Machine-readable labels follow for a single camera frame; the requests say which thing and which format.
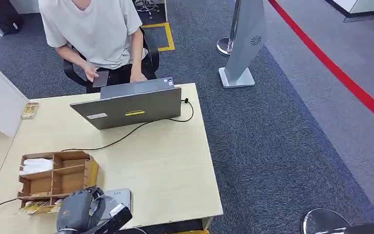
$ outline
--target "cardboard organizer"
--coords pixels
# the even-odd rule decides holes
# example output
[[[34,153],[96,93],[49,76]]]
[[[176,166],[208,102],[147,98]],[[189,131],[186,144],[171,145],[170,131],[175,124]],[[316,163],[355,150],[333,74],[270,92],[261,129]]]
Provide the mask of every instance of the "cardboard organizer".
[[[39,153],[22,156],[21,167],[29,158],[46,158],[53,160],[50,171],[19,175],[23,184],[18,199],[22,200],[21,208],[27,201],[50,201],[51,205],[70,193],[94,186],[98,175],[98,163],[92,156],[83,151]]]

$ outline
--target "laptop lid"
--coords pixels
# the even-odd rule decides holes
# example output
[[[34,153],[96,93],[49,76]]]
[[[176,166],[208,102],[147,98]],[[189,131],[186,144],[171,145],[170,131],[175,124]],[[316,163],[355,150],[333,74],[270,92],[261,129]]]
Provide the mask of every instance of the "laptop lid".
[[[173,79],[171,77],[110,85],[101,88],[101,99],[147,93],[171,88],[174,88]]]
[[[181,88],[71,104],[97,129],[179,117]]]

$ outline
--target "black pants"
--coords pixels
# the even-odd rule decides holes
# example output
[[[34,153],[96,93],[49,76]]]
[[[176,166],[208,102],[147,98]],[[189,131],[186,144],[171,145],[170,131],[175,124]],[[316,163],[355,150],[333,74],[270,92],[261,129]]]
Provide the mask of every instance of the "black pants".
[[[124,65],[115,70],[108,70],[108,81],[107,86],[115,84],[125,84],[130,82],[132,64]],[[147,79],[157,79],[155,73],[152,71],[152,66],[148,55],[141,61],[141,73],[143,73]],[[87,88],[87,93],[99,93],[101,88]]]

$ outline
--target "red floor tape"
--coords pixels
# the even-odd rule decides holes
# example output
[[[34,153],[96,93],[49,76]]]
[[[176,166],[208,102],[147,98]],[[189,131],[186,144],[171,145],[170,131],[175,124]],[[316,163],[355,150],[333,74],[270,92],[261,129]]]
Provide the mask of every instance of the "red floor tape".
[[[269,0],[277,13],[296,33],[301,41],[312,51],[313,54],[325,65],[335,77],[349,90],[359,101],[361,101],[369,110],[374,113],[374,98],[367,94],[359,85],[357,85],[346,73],[342,71],[293,21],[292,18],[283,10],[276,0]]]

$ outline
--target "yellow label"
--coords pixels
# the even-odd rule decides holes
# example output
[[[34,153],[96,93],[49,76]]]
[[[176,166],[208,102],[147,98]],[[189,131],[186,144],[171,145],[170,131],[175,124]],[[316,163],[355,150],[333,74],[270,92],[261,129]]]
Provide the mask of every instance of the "yellow label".
[[[130,111],[130,112],[125,113],[125,116],[140,115],[140,114],[144,114],[144,113],[145,113],[145,111],[142,111],[142,110]]]

